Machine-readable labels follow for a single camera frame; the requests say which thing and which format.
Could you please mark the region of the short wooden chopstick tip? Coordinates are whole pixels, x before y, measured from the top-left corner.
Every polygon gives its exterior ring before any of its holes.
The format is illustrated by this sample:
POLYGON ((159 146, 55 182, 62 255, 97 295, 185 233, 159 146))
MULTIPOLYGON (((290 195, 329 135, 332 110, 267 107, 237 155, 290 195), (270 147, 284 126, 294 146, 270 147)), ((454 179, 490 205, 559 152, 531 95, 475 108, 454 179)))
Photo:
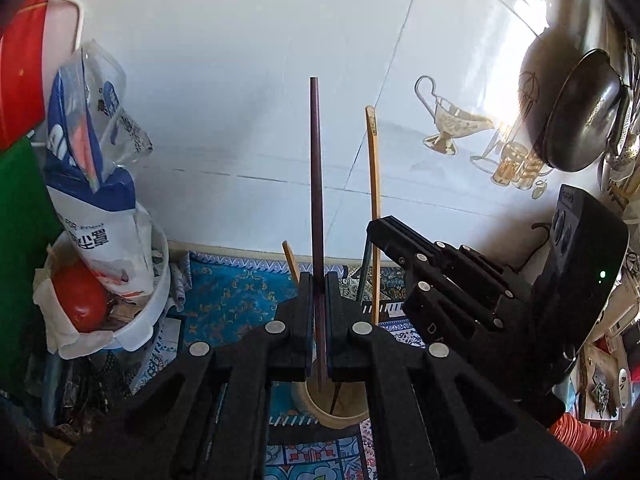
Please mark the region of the short wooden chopstick tip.
POLYGON ((292 251, 292 248, 290 246, 290 244, 288 244, 287 240, 284 240, 282 242, 282 249, 283 249, 283 253, 285 255, 285 259, 286 259, 286 263, 288 264, 288 270, 291 273, 291 278, 293 280, 293 282, 298 285, 299 284, 299 267, 298 267, 298 263, 297 260, 295 258, 294 252, 292 251))

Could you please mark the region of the white and blue plastic bag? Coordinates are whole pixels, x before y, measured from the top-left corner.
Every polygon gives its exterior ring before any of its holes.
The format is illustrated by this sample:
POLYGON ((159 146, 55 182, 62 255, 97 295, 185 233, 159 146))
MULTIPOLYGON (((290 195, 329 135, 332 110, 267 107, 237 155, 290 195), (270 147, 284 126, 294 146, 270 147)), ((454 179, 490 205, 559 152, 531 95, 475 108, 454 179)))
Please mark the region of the white and blue plastic bag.
POLYGON ((79 258, 113 294, 152 294, 152 226, 132 168, 153 151, 125 110, 126 75, 96 41, 56 73, 47 110, 44 180, 79 258))

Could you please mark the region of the dark purple chopstick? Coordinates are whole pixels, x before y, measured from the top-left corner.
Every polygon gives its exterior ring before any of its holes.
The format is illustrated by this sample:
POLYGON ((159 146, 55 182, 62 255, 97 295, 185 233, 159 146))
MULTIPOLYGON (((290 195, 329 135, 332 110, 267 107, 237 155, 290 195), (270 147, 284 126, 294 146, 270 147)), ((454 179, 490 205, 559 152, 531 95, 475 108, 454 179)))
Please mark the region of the dark purple chopstick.
POLYGON ((323 261, 323 200, 322 161, 320 136, 319 81, 309 81, 310 105, 310 189, 311 189, 311 244, 314 267, 314 326, 316 326, 318 390, 326 385, 326 310, 324 307, 323 261))

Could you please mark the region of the patterned patchwork table mat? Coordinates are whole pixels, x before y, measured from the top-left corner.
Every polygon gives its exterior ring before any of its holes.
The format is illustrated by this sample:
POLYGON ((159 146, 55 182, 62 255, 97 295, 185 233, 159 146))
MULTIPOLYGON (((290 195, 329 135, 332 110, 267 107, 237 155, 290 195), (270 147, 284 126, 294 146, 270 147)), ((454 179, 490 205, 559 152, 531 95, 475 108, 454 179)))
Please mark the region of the patterned patchwork table mat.
MULTIPOLYGON (((99 416, 137 393, 192 344, 215 348, 238 341, 274 318, 279 302, 296 295, 285 262, 197 252, 170 268, 171 291, 151 338, 137 351, 102 350, 63 361, 51 356, 44 380, 42 418, 72 442, 96 426, 99 416)), ((322 427, 290 385, 272 388, 269 479, 374 479, 371 424, 343 432, 322 427)))

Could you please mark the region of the red tomato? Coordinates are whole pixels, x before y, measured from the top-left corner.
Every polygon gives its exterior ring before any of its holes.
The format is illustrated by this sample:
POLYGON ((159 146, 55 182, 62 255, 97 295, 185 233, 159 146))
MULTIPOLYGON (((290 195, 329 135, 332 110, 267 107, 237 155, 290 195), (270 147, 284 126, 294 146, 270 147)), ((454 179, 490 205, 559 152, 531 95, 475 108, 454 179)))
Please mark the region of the red tomato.
POLYGON ((55 296, 79 333, 98 330, 107 317, 108 293, 80 259, 58 269, 52 278, 55 296))

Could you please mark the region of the red tin box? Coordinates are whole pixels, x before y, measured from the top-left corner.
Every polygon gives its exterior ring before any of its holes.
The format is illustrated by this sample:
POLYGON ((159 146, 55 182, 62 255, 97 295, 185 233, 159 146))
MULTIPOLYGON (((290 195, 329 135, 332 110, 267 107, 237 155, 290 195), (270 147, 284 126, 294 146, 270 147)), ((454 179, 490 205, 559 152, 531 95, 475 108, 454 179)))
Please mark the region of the red tin box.
POLYGON ((1 148, 46 118, 56 72, 80 46, 79 0, 25 0, 1 36, 1 148))

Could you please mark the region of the white ceramic utensil holder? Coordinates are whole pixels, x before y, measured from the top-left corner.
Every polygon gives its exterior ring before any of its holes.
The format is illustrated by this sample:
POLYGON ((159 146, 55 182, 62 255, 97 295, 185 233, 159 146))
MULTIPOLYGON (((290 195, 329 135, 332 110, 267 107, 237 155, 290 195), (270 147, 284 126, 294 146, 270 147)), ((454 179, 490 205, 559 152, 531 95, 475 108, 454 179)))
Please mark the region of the white ceramic utensil holder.
POLYGON ((293 382, 292 398, 303 414, 330 429, 345 429, 369 418, 363 382, 327 382, 322 390, 314 379, 293 382))

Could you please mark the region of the black hanging wok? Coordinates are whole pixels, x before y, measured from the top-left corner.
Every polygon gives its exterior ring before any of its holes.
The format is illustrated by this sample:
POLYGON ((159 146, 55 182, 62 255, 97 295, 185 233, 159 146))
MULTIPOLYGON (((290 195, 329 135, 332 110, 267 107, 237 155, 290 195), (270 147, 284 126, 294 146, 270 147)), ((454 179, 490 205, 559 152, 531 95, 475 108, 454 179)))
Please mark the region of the black hanging wok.
POLYGON ((542 158, 564 172, 578 172, 602 154, 616 152, 630 107, 630 88, 601 49, 572 68, 544 127, 542 158))

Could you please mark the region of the light wooden chopstick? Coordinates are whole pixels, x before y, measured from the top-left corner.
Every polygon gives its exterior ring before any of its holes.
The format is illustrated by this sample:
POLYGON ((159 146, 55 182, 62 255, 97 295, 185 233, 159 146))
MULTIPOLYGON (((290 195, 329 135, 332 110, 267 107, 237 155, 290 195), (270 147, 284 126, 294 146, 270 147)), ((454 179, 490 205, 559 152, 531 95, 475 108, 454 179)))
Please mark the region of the light wooden chopstick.
MULTIPOLYGON (((368 154, 369 154, 369 174, 370 174, 370 196, 371 196, 371 219, 378 220, 381 217, 381 195, 380 195, 380 168, 378 168, 378 124, 376 123, 375 108, 368 105, 366 113, 368 154)), ((372 248, 372 312, 371 323, 378 325, 380 320, 381 307, 381 254, 374 245, 372 248)))

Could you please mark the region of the white round plastic tub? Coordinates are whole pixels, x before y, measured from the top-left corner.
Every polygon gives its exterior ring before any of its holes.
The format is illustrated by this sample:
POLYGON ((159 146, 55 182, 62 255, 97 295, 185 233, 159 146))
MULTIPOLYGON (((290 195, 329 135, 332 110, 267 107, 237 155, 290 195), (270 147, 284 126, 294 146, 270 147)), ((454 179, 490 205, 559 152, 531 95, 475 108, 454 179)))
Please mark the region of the white round plastic tub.
POLYGON ((152 259, 154 280, 153 292, 137 299, 112 295, 113 305, 106 320, 97 330, 81 333, 63 311, 52 282, 55 271, 78 260, 72 241, 62 233, 48 247, 49 255, 42 269, 35 270, 32 282, 32 300, 40 307, 46 330, 47 349, 63 360, 106 351, 125 350, 134 352, 152 337, 154 325, 165 312, 170 289, 169 249, 162 228, 153 221, 152 259))

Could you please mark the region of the green metal box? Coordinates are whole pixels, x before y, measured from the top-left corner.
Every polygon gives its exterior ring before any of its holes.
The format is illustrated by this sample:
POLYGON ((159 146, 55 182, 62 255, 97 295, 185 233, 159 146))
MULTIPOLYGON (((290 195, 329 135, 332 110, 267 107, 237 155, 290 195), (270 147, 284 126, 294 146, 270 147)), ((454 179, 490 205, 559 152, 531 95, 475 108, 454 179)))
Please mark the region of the green metal box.
POLYGON ((1 390, 24 389, 29 355, 44 344, 32 302, 35 270, 62 231, 29 140, 1 153, 1 390))

